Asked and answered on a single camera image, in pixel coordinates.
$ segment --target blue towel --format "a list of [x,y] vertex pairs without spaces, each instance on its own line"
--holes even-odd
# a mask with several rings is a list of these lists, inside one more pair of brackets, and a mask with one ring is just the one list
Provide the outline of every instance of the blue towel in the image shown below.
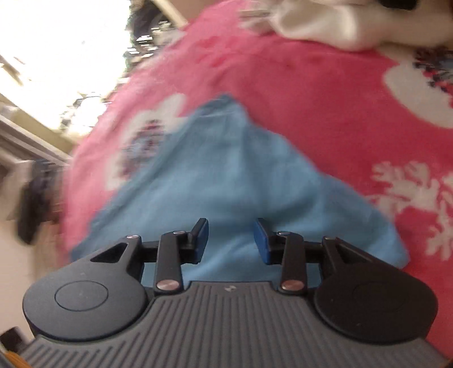
[[[197,109],[170,135],[158,155],[131,179],[92,223],[72,252],[76,260],[127,234],[158,240],[173,230],[209,221],[209,241],[198,265],[183,265],[191,280],[272,281],[253,240],[262,217],[274,230],[319,242],[340,237],[398,267],[408,262],[395,227],[341,181],[319,173],[280,135],[255,126],[243,107],[222,96]],[[309,285],[319,283],[317,267]],[[152,285],[154,264],[142,284]]]

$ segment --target red blanket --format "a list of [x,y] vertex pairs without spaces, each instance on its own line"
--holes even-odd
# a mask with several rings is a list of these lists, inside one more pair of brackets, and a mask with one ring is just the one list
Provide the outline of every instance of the red blanket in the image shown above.
[[[453,355],[453,110],[409,54],[347,53],[238,27],[238,1],[205,11],[140,68],[77,148],[66,177],[67,250],[150,150],[125,158],[144,132],[227,92],[261,126],[287,137],[322,171],[394,218],[406,271],[439,299],[429,341]],[[147,136],[152,147],[159,134]]]

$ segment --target metal screw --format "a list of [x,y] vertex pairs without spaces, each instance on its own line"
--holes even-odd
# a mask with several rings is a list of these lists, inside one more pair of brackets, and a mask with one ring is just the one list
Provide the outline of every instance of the metal screw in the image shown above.
[[156,284],[157,288],[164,291],[173,291],[179,288],[179,282],[176,280],[161,280]]
[[282,282],[282,289],[287,291],[299,291],[305,284],[300,280],[286,280]]

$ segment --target ridged surface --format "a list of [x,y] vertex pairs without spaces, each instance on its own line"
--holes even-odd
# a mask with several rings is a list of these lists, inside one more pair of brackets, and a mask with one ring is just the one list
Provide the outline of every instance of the ridged surface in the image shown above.
[[194,282],[183,294],[158,298],[116,337],[77,345],[39,337],[22,355],[33,368],[439,368],[445,361],[423,340],[349,340],[303,298],[263,282]]

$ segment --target white logo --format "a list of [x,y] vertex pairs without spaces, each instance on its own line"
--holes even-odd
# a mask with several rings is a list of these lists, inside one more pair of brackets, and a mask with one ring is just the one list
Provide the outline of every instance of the white logo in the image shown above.
[[383,194],[369,199],[390,219],[406,208],[435,213],[436,226],[431,226],[432,237],[426,241],[425,254],[440,252],[443,261],[453,252],[453,172],[440,180],[431,178],[429,167],[419,162],[409,162],[404,167],[383,162],[373,167],[372,178],[389,184]]
[[236,290],[237,287],[235,287],[234,285],[230,285],[230,286],[224,287],[224,289],[226,291],[228,291],[229,293],[231,293],[232,291]]

